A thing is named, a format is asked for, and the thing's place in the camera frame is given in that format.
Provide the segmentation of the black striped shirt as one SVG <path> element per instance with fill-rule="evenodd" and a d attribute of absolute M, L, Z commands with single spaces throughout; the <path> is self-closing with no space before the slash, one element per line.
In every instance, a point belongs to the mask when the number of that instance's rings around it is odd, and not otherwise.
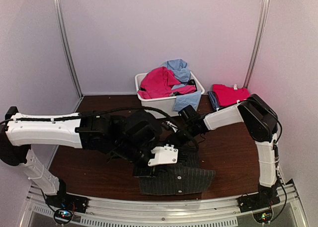
<path fill-rule="evenodd" d="M 157 165 L 151 173 L 140 176 L 139 188 L 143 195 L 187 195 L 206 191 L 215 179 L 214 170 L 200 168 L 196 152 L 182 153 L 176 164 Z"/>

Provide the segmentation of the red t-shirt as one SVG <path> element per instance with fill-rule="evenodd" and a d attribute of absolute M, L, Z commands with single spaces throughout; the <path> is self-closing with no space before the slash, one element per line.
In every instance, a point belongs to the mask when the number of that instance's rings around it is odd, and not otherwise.
<path fill-rule="evenodd" d="M 242 101 L 250 96 L 246 88 L 228 87 L 223 84 L 214 84 L 212 91 L 215 93 L 220 106 L 229 106 L 235 104 L 238 100 Z"/>

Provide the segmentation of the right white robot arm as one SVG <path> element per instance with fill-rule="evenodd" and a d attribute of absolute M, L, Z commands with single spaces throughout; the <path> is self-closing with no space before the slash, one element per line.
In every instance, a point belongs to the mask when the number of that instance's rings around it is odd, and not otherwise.
<path fill-rule="evenodd" d="M 277 119 L 257 95 L 214 113 L 199 114 L 188 105 L 179 114 L 184 123 L 166 141 L 176 147 L 192 141 L 190 152 L 204 160 L 203 169 L 216 172 L 201 197 L 257 191 L 253 200 L 258 207 L 273 201 Z"/>

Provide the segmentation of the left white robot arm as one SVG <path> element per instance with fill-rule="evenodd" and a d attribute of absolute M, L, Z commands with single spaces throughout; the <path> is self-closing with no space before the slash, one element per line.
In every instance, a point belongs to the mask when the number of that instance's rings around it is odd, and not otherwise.
<path fill-rule="evenodd" d="M 27 116 L 11 107 L 0 124 L 0 158 L 19 166 L 60 209 L 71 205 L 66 183 L 52 175 L 32 151 L 32 145 L 59 145 L 114 154 L 137 167 L 153 171 L 164 164 L 159 146 L 162 128 L 145 110 L 130 116 L 107 112 L 73 113 L 68 116 Z"/>

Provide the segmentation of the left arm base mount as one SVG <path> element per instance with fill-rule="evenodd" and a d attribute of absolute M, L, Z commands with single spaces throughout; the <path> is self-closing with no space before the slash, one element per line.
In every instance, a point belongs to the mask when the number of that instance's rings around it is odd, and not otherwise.
<path fill-rule="evenodd" d="M 66 194 L 63 198 L 57 195 L 46 196 L 46 203 L 58 209 L 65 209 L 85 214 L 88 205 L 88 198 L 71 194 Z"/>

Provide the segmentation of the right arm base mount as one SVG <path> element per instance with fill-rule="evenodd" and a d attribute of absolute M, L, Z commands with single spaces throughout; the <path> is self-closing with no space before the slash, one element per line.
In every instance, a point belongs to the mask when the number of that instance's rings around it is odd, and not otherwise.
<path fill-rule="evenodd" d="M 263 208 L 269 208 L 272 205 L 280 203 L 280 198 L 277 194 L 269 197 L 264 193 L 243 194 L 237 198 L 238 207 L 241 213 L 255 211 Z"/>

